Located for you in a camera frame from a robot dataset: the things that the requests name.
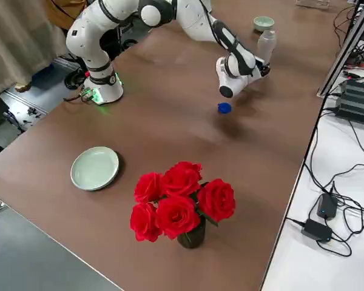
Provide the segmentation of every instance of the brown table surface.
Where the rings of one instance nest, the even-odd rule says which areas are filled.
[[[227,100],[215,62],[226,52],[191,41],[174,23],[116,59],[125,83],[119,102],[62,103],[0,154],[0,199],[124,290],[257,290],[321,106],[315,94],[337,50],[338,7],[292,0],[213,7],[253,52],[255,16],[273,17],[278,34],[271,74],[234,98],[231,114],[217,113]],[[94,146],[116,150],[126,166],[110,187],[90,193],[69,173]],[[181,160],[202,163],[205,180],[233,185],[235,215],[208,226],[196,250],[163,236],[137,242],[129,218],[138,178]]]

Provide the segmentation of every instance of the black vase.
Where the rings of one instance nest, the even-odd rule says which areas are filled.
[[[177,236],[177,241],[181,246],[187,249],[195,249],[203,243],[205,239],[206,219],[203,216],[200,216],[200,219],[200,224],[190,232],[182,233]]]

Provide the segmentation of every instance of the red rose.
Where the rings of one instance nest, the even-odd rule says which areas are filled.
[[[188,196],[200,188],[201,164],[179,162],[162,177],[163,193],[168,196]]]
[[[130,227],[136,233],[138,241],[148,239],[154,242],[162,231],[155,225],[156,208],[150,203],[140,203],[133,207]]]
[[[198,192],[198,205],[217,222],[231,217],[236,208],[232,186],[221,179],[213,180]]]
[[[195,212],[193,199],[185,196],[172,196],[159,201],[157,226],[170,239],[190,232],[199,223],[200,217]]]
[[[157,173],[149,173],[140,177],[135,188],[135,201],[151,202],[159,199],[161,195],[160,178],[161,175]]]

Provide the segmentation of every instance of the table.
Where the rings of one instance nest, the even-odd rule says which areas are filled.
[[[334,103],[328,101],[327,107]],[[356,133],[364,146],[364,125],[354,123]],[[318,144],[313,158],[313,172],[325,185],[336,173],[349,170],[357,163],[364,163],[364,153],[347,121],[337,119],[334,115],[324,116],[318,124]],[[335,180],[342,195],[349,196],[364,207],[364,169],[356,170]],[[293,194],[287,217],[300,221],[306,220],[308,212],[320,191],[311,181],[303,168],[299,182]],[[321,222],[312,213],[312,219]],[[349,216],[349,223],[354,229],[360,226],[356,215]],[[346,238],[348,229],[343,222],[341,211],[337,212],[329,225]],[[336,242],[331,244],[333,250],[348,253],[348,250]],[[284,223],[278,244],[272,258],[262,291],[278,290],[364,290],[364,231],[349,241],[353,254],[342,258],[320,249],[315,241],[304,237],[300,227],[290,221]]]
[[[61,104],[0,154],[0,199],[124,290],[257,290],[321,105],[315,93],[334,60],[331,24],[342,1],[327,12],[292,1],[212,4],[252,51],[255,16],[274,18],[278,31],[270,76],[233,99],[232,114],[216,112],[225,100],[214,66],[224,51],[171,24],[115,61],[120,101]],[[69,172],[94,146],[116,150],[126,166],[110,187],[88,193]],[[137,179],[181,160],[233,185],[235,215],[209,226],[194,251],[167,238],[136,242]]]

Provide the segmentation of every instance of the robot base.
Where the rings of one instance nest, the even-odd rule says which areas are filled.
[[[116,75],[116,83],[113,85],[98,85],[87,78],[84,83],[84,90],[91,90],[93,93],[92,101],[98,105],[111,103],[119,100],[124,93],[123,83]]]

